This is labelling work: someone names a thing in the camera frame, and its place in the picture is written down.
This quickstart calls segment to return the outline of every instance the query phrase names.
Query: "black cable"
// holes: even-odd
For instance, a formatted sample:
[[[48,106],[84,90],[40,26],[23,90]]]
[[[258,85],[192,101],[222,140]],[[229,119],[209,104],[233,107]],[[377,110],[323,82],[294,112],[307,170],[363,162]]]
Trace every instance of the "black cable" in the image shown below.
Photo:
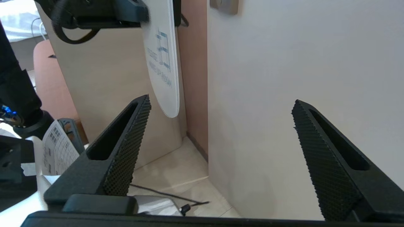
[[[92,39],[99,31],[100,29],[92,29],[88,34],[85,36],[81,37],[78,40],[72,40],[69,37],[66,36],[65,32],[63,31],[62,26],[60,25],[60,19],[62,16],[63,11],[66,9],[67,3],[69,0],[58,0],[53,8],[52,11],[52,27],[53,30],[55,31],[55,34],[59,39],[62,41],[68,43],[68,44],[81,44],[84,42],[89,41]]]
[[[160,195],[170,196],[170,197],[177,198],[177,199],[181,199],[181,200],[185,200],[185,201],[188,201],[188,202],[193,202],[194,204],[192,204],[191,206],[199,206],[199,205],[204,205],[204,204],[210,203],[210,201],[199,202],[199,201],[195,201],[195,200],[192,200],[192,199],[187,199],[187,198],[184,198],[184,197],[181,197],[181,196],[178,196],[178,195],[173,195],[173,194],[170,194],[170,193],[165,193],[165,192],[156,191],[156,190],[151,189],[151,188],[148,188],[148,187],[143,187],[143,186],[134,185],[134,184],[129,184],[129,185],[130,185],[130,186],[133,186],[133,187],[140,188],[140,189],[152,191],[152,192],[157,193],[157,194],[160,194]]]
[[[188,20],[185,18],[184,14],[182,14],[182,13],[181,13],[181,20],[184,22],[184,23],[181,23],[181,24],[180,24],[181,26],[184,26],[184,27],[188,27],[188,26],[189,26]]]

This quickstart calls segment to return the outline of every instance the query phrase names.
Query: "white wall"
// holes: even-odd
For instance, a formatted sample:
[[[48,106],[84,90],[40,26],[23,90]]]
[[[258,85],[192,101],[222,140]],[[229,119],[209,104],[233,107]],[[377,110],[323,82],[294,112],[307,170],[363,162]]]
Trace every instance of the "white wall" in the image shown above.
[[[185,113],[180,114],[183,119],[170,119],[160,109],[147,71],[140,28],[102,29],[92,40],[71,45],[57,38],[40,6],[38,11],[90,142],[131,100],[149,94],[152,110],[136,167],[181,146]],[[65,32],[78,39],[88,30]]]
[[[312,104],[404,188],[404,1],[208,9],[209,174],[247,217],[322,219],[291,115]]]

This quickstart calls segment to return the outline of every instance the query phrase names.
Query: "electrical cord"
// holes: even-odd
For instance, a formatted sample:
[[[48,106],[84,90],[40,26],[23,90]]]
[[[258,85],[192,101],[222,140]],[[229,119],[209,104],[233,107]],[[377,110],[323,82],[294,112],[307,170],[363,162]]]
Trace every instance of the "electrical cord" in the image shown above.
[[[189,26],[189,22],[188,22],[188,20],[185,18],[185,16],[184,16],[184,14],[182,14],[181,13],[181,26],[183,26],[183,27],[188,27]]]
[[[34,22],[36,21],[36,20],[40,20],[41,18],[40,17],[38,17],[38,18],[35,18],[32,22],[31,22],[31,34],[32,34],[32,37],[34,38]]]
[[[178,196],[178,195],[173,195],[173,194],[170,194],[170,193],[160,192],[160,191],[157,191],[157,190],[148,188],[148,187],[143,187],[143,186],[134,185],[134,184],[129,184],[129,185],[132,186],[132,187],[137,187],[137,188],[140,188],[140,189],[152,191],[152,192],[157,193],[157,194],[160,194],[160,195],[170,196],[170,197],[173,197],[173,198],[176,198],[176,199],[181,199],[181,200],[185,200],[185,201],[188,201],[188,202],[193,202],[194,204],[192,204],[192,205],[190,205],[190,206],[199,206],[199,205],[204,205],[204,204],[210,203],[210,201],[199,202],[199,201],[192,200],[192,199],[188,199],[188,198],[184,198],[184,197],[181,197],[181,196]]]

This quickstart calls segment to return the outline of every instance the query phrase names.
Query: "paper sheet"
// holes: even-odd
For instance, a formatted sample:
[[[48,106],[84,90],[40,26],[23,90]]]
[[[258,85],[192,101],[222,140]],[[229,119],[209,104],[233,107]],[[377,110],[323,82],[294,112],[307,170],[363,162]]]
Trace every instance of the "paper sheet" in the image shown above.
[[[44,144],[43,175],[61,175],[79,157],[57,120],[50,125],[42,142]]]

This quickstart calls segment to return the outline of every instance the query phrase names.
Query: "textured grip pad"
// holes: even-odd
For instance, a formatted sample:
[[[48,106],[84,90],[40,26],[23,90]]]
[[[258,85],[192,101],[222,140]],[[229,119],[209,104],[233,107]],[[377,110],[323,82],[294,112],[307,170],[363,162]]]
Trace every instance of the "textured grip pad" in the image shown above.
[[[341,166],[331,141],[314,118],[318,111],[296,100],[292,110],[295,129],[326,221],[344,221],[362,198],[361,193]]]

